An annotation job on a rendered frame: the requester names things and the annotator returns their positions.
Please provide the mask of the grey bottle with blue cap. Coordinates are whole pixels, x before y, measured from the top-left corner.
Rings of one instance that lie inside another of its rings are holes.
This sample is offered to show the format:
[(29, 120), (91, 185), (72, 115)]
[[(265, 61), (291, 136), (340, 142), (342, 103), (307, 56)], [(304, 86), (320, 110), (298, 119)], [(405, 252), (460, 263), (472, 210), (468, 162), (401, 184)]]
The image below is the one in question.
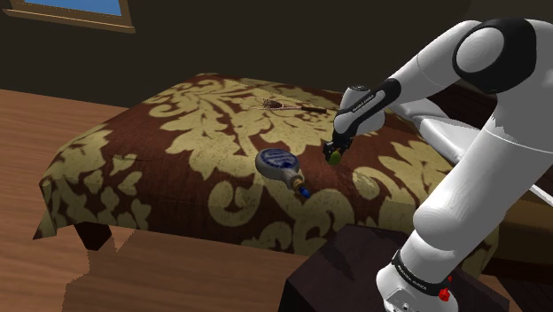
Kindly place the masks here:
[(300, 163), (292, 153), (278, 148), (259, 151), (255, 157), (256, 169), (266, 178), (283, 182), (286, 187), (309, 199), (311, 194), (300, 175)]

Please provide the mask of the white pillow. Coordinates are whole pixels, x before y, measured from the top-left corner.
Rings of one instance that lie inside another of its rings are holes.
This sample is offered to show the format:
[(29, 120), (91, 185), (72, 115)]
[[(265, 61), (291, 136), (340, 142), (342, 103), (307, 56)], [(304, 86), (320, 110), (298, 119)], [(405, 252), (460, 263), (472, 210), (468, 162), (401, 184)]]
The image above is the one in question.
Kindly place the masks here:
[(537, 185), (553, 163), (552, 125), (500, 103), (483, 128), (448, 117), (424, 98), (393, 109), (411, 122), (421, 137), (455, 168), (440, 187), (466, 182), (474, 204), (508, 207), (526, 191), (553, 206), (553, 193)]

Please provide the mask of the dark robot stand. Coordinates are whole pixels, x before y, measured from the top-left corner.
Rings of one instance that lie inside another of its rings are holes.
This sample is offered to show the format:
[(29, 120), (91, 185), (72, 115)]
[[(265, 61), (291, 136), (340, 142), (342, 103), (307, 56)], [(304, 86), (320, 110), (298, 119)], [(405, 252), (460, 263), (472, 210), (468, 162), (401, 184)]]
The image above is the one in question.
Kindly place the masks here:
[(344, 226), (286, 279), (278, 312), (385, 312), (376, 274), (407, 238)]

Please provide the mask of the wooden framed window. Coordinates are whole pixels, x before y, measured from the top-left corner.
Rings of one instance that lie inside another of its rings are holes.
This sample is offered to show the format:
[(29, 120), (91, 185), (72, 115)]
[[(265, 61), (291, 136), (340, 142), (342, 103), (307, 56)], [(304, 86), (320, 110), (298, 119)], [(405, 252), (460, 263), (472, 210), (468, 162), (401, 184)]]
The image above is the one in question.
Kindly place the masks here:
[(9, 0), (3, 12), (14, 18), (40, 20), (126, 34), (136, 32), (128, 0)]

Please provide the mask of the bed with brown patterned cover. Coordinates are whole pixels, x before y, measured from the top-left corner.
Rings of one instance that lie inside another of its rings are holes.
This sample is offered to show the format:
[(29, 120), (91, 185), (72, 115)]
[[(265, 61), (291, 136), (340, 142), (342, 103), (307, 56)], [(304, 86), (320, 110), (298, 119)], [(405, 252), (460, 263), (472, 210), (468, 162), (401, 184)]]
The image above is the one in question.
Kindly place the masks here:
[[(327, 113), (261, 110), (264, 99)], [(338, 92), (199, 74), (67, 142), (45, 171), (36, 238), (80, 222), (311, 255), (347, 224), (409, 233), (451, 169), (398, 115), (329, 165)], [(306, 199), (255, 167), (295, 155)]]

